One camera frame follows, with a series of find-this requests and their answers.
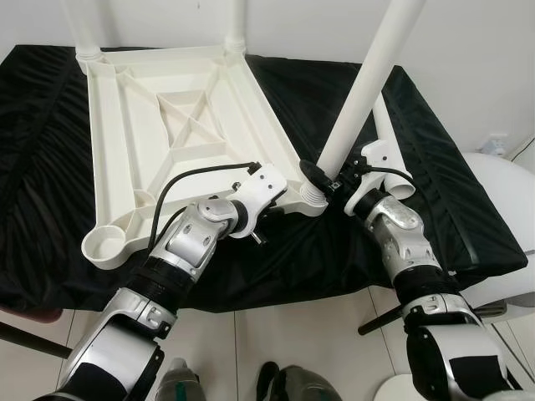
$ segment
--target white cylindrical pole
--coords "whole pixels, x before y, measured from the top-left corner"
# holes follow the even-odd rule
[[[348,157],[424,5],[425,0],[391,1],[319,156],[318,166],[329,178],[338,175]],[[317,199],[318,194],[319,190],[308,182],[301,188],[301,195],[306,201]]]
[[[225,37],[225,50],[245,53],[246,0],[230,0],[230,21]]]
[[[398,140],[395,138],[394,127],[392,127],[388,109],[386,108],[385,100],[381,93],[379,93],[379,96],[375,101],[373,112],[377,137],[380,140],[385,140],[388,144],[389,167],[412,177],[410,172],[405,168],[405,162],[403,161],[403,156],[401,156],[400,146]],[[386,175],[385,189],[398,200],[406,199],[415,193],[415,187],[412,186],[409,181],[394,174]]]
[[[76,46],[76,59],[85,72],[84,62],[102,57],[100,47],[94,41],[93,33],[87,22],[87,10],[80,0],[62,0],[65,16]]]

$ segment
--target black pole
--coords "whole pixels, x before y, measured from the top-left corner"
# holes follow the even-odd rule
[[[387,325],[388,323],[400,318],[402,308],[403,307],[399,305],[394,309],[389,310],[387,313],[383,313],[381,316],[378,316],[374,320],[370,320],[366,324],[363,324],[359,327],[359,334],[361,336],[364,336],[365,334],[373,332],[374,330],[377,330],[378,328],[381,328]]]
[[[3,322],[0,322],[0,339],[63,359],[67,359],[72,351],[71,348],[41,338],[40,336],[35,336]]]

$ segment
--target black cable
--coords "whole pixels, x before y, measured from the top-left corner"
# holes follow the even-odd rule
[[[156,231],[158,230],[158,220],[160,219],[161,207],[164,204],[164,199],[166,198],[167,192],[169,192],[169,190],[174,184],[176,184],[179,180],[186,178],[189,175],[209,173],[211,171],[219,171],[219,170],[245,169],[248,167],[253,167],[254,165],[255,165],[254,162],[240,163],[236,165],[213,165],[211,167],[203,167],[201,169],[186,171],[185,173],[179,174],[176,177],[172,178],[164,187],[164,189],[161,191],[161,194],[158,197],[158,201],[156,202],[156,208],[154,210],[154,218],[152,220],[152,227],[150,229],[149,245],[147,246],[147,249],[149,250],[149,252],[152,251],[152,248],[154,248],[154,245],[155,245]]]
[[[184,210],[187,208],[187,206],[184,206],[184,207],[181,207],[178,211],[176,211],[175,213],[173,213],[173,216],[171,216],[169,218],[169,220],[166,222],[166,225],[164,226],[164,228],[161,229],[161,232],[160,234],[158,235],[158,237],[156,237],[156,241],[155,241],[155,244],[157,244],[158,242],[160,242],[161,238],[164,236],[164,234],[166,233],[167,230],[169,230],[169,227],[171,226],[172,222],[175,221],[175,219],[181,214],[184,212]]]
[[[509,368],[507,368],[507,381],[512,385],[512,387],[515,389],[515,390],[523,390],[522,386],[520,385],[520,383],[515,379],[515,377],[512,375],[511,371],[509,370]]]
[[[439,260],[441,262],[441,265],[444,267],[444,270],[448,271],[448,267],[446,265],[446,260],[444,259],[444,254],[442,253],[442,244],[441,244],[442,241],[441,241],[441,237],[438,235],[435,215],[433,213],[433,209],[431,208],[431,203],[429,202],[429,199],[427,198],[427,195],[425,194],[425,192],[421,189],[421,187],[418,184],[416,184],[416,181],[414,181],[413,178],[410,175],[407,175],[402,171],[399,171],[399,170],[396,170],[396,169],[389,169],[389,168],[386,168],[386,167],[372,167],[372,166],[366,165],[366,166],[360,168],[359,170],[363,171],[363,172],[376,171],[376,172],[379,172],[379,173],[395,174],[395,175],[398,175],[400,177],[405,178],[407,181],[409,181],[415,187],[415,189],[424,198],[425,207],[427,207],[427,210],[429,211],[429,217],[431,219],[431,225],[433,226],[433,234],[435,235],[436,244],[437,244],[437,247],[438,247],[438,252],[437,252],[438,255],[437,255],[437,257],[439,258]]]
[[[516,159],[516,158],[517,158],[517,157],[518,157],[524,150],[526,150],[527,148],[529,148],[529,145],[531,145],[531,144],[533,143],[534,140],[535,140],[535,138],[532,138],[532,140],[530,140],[529,142],[527,142],[527,145],[524,146],[524,147],[522,148],[522,150],[520,150],[520,151],[515,155],[515,157],[513,157],[513,158],[511,159],[511,161],[515,161],[515,159]]]

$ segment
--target metal rod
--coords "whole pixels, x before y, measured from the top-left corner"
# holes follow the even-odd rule
[[[392,0],[349,91],[322,154],[318,167],[335,179],[353,148],[386,79],[409,37],[425,0]],[[322,205],[323,194],[309,182],[300,190],[311,205]]]
[[[401,309],[403,307],[401,305],[395,307],[392,310],[389,310],[387,313],[383,313],[382,315],[378,316],[374,320],[370,320],[366,324],[363,324],[359,327],[359,334],[361,336],[364,336],[368,334],[369,332],[373,332],[374,330],[377,330],[378,328],[381,328],[383,326],[386,326],[388,323],[393,322],[394,320],[397,320],[401,317]]]
[[[0,322],[0,339],[63,359],[67,359],[72,351],[71,348],[9,326],[4,322]]]

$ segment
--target black cloth cover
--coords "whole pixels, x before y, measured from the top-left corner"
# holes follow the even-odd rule
[[[358,64],[247,56],[303,159],[315,161],[359,71]],[[444,263],[462,286],[526,266],[512,233],[405,71],[383,91],[407,169],[432,202]],[[368,119],[359,144],[376,137]],[[421,195],[406,204],[422,215]],[[74,50],[17,46],[0,66],[0,304],[100,310],[145,259],[101,271],[80,243],[94,226],[86,78]],[[354,292],[389,281],[360,223],[329,207],[262,224],[268,238],[228,239],[187,306],[224,312]]]

